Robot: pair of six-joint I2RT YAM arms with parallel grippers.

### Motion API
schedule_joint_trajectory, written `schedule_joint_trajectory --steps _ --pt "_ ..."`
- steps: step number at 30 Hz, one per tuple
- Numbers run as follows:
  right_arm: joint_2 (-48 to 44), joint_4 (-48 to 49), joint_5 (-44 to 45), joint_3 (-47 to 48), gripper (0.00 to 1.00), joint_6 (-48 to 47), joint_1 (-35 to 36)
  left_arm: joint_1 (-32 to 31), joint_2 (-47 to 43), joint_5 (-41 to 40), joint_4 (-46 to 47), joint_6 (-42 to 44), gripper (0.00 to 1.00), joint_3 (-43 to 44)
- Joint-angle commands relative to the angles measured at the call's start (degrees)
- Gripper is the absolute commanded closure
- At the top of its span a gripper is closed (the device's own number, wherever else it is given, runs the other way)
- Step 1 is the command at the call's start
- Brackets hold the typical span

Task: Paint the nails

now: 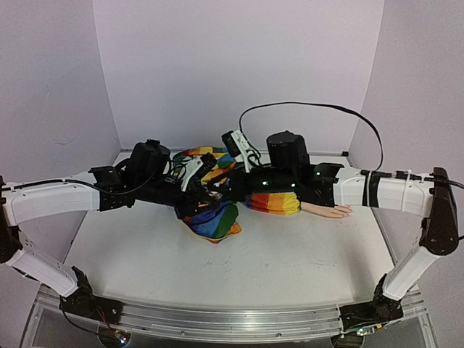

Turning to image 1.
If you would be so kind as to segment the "small nail polish bottle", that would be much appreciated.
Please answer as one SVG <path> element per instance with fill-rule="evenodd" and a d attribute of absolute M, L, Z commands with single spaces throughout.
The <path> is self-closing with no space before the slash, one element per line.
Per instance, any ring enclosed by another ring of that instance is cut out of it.
<path fill-rule="evenodd" d="M 220 202 L 222 200 L 222 197 L 223 197 L 223 195 L 220 192 L 216 192 L 216 191 L 209 191 L 208 195 L 212 199 L 214 199 L 215 201 L 218 201 L 218 202 Z"/>

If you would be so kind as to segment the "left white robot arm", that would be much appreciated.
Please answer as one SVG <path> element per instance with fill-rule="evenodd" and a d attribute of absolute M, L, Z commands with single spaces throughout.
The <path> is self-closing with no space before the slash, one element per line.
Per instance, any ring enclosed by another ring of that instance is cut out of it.
<path fill-rule="evenodd" d="M 117 323 L 122 303 L 94 295 L 82 270 L 41 251 L 21 235 L 20 224 L 66 212 L 131 208 L 137 201 L 174 207 L 181 217 L 192 217 L 216 205 L 201 186 L 216 163 L 211 150 L 172 159 L 168 148 L 148 140 L 115 166 L 66 178 L 2 183 L 1 263 L 58 293 L 64 313 Z"/>

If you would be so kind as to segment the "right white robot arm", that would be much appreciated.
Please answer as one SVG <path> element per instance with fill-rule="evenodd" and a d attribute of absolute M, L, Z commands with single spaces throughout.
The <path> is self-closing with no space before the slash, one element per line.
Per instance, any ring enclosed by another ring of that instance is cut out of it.
<path fill-rule="evenodd" d="M 243 163 L 212 179 L 208 188 L 243 202 L 253 194 L 294 192 L 302 203 L 320 207 L 352 205 L 397 210 L 421 218 L 421 235 L 409 253 L 385 274 L 369 302 L 345 305 L 340 318 L 345 331 L 374 327 L 400 319 L 407 291 L 440 257 L 459 244 L 457 207 L 447 171 L 385 173 L 336 163 L 313 165 L 301 135 L 289 131 L 268 136 L 270 164 L 250 163 L 252 148 L 241 131 L 222 136 L 230 155 Z"/>

